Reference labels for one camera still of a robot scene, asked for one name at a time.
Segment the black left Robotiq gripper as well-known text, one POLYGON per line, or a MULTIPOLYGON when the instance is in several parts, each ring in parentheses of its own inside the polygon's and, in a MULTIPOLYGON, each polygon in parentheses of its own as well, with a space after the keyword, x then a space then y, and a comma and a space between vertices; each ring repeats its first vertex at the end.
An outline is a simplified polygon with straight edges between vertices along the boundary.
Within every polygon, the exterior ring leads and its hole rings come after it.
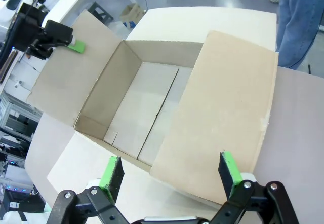
POLYGON ((23 3, 13 26, 13 46, 19 51, 28 48, 28 55, 45 60, 57 47, 67 47, 83 53, 85 42, 73 36, 73 29, 53 20, 41 28, 46 13, 23 3))

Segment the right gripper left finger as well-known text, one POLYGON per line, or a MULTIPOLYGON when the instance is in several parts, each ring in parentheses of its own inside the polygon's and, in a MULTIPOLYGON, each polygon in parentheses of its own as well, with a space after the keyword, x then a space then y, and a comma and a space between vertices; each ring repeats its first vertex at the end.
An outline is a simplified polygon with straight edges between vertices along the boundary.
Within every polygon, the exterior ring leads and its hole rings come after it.
POLYGON ((79 194, 58 194, 47 223, 86 223, 90 217, 101 223, 128 223, 115 205, 124 174, 121 157, 111 157, 98 185, 79 194))

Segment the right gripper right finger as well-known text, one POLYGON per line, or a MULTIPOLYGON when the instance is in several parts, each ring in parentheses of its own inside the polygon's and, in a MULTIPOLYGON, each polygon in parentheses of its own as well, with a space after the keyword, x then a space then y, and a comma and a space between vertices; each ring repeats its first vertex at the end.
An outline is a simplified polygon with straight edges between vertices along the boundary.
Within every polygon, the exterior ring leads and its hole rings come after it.
POLYGON ((227 201, 210 223, 239 223, 246 212, 255 212, 262 223, 298 223, 284 185, 271 181, 262 186, 243 179, 230 152, 221 152, 218 172, 227 201))

